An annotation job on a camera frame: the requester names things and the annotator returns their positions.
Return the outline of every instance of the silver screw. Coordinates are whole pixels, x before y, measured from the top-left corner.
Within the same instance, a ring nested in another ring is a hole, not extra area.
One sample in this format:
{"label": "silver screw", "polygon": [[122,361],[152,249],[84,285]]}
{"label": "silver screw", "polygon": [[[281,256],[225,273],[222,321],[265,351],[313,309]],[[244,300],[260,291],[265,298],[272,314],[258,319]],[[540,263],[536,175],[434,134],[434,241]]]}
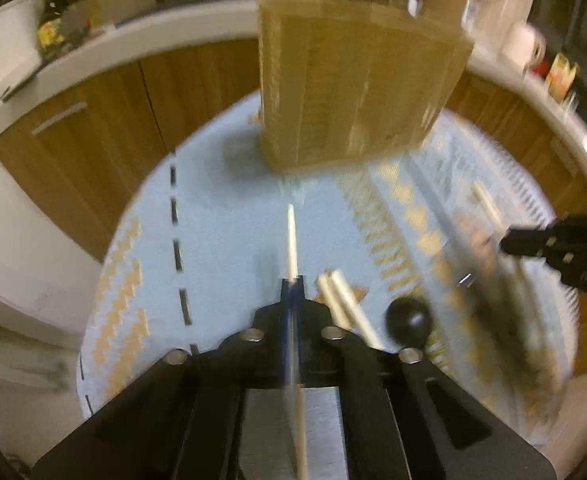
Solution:
{"label": "silver screw", "polygon": [[264,338],[265,334],[259,328],[248,328],[242,334],[240,334],[240,339],[243,341],[251,341],[253,343],[257,343]]}
{"label": "silver screw", "polygon": [[326,326],[320,332],[320,335],[323,336],[325,339],[329,339],[331,341],[335,341],[336,339],[342,339],[344,332],[340,327],[337,326]]}
{"label": "silver screw", "polygon": [[181,365],[189,356],[189,353],[182,348],[174,348],[173,350],[168,351],[164,357],[162,358],[168,365]]}
{"label": "silver screw", "polygon": [[413,365],[422,359],[422,352],[417,348],[403,348],[398,352],[398,357],[403,363]]}

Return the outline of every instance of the black ball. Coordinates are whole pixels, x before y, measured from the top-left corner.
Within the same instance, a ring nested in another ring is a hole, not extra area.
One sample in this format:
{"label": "black ball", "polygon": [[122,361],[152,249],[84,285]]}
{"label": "black ball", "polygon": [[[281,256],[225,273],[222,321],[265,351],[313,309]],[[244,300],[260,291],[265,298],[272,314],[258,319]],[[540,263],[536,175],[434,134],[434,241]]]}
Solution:
{"label": "black ball", "polygon": [[385,325],[401,347],[424,349],[433,327],[429,305],[418,298],[393,300],[385,315]]}

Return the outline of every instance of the blue tablecloth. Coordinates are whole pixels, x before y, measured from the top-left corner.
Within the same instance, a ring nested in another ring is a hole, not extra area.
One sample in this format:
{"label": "blue tablecloth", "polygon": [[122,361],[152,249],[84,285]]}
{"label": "blue tablecloth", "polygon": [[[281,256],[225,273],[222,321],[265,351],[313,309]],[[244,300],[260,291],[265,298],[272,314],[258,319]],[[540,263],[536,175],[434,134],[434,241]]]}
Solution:
{"label": "blue tablecloth", "polygon": [[[286,206],[293,203],[308,297],[317,295],[318,274],[341,269],[393,351],[397,345],[384,328],[387,306],[397,296],[424,296],[436,323],[430,358],[519,434],[543,442],[573,370],[575,294],[542,262],[525,263],[549,350],[541,393],[503,366],[494,338],[455,286],[455,245],[447,244],[454,236],[481,266],[496,262],[484,243],[491,224],[471,193],[475,181],[508,223],[551,221],[553,210],[531,176],[449,112],[416,152],[283,176],[269,170],[260,152],[260,124],[252,120],[259,106],[253,94],[189,137],[123,214],[78,363],[84,415],[168,350],[213,349],[248,326],[257,307],[278,300]],[[443,214],[454,231],[439,221]],[[507,259],[500,265],[510,272]]]}

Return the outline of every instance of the countertop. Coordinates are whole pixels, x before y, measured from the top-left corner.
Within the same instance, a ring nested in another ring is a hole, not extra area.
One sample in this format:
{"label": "countertop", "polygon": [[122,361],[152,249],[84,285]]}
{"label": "countertop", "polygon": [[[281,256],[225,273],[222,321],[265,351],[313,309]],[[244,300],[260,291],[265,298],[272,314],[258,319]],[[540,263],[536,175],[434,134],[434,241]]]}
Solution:
{"label": "countertop", "polygon": [[[102,35],[51,63],[16,96],[0,103],[0,134],[40,103],[115,66],[190,44],[255,37],[257,10],[255,0],[226,0],[176,7],[119,27],[104,27]],[[467,70],[522,96],[566,143],[587,176],[587,126],[548,95],[541,79],[523,76],[478,44]]]}

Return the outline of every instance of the cabinet handle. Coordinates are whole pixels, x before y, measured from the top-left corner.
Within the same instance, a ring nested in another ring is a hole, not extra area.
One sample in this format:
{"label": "cabinet handle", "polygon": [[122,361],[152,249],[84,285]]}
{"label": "cabinet handle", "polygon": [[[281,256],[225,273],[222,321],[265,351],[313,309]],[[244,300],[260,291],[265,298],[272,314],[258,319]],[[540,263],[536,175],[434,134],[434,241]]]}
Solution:
{"label": "cabinet handle", "polygon": [[57,113],[56,115],[52,115],[46,121],[43,121],[38,126],[36,126],[32,131],[32,135],[37,135],[44,130],[48,129],[48,127],[53,126],[56,123],[59,123],[64,118],[67,118],[71,115],[77,114],[78,112],[83,111],[87,107],[86,101],[81,101],[76,103],[75,105],[71,105],[67,110],[63,110],[62,112]]}
{"label": "cabinet handle", "polygon": [[562,143],[558,139],[551,139],[549,146],[556,153],[556,155],[560,159],[560,162],[569,172],[571,177],[575,177],[580,170],[577,164],[574,162],[571,155],[569,154],[569,152],[567,151],[567,149],[562,145]]}

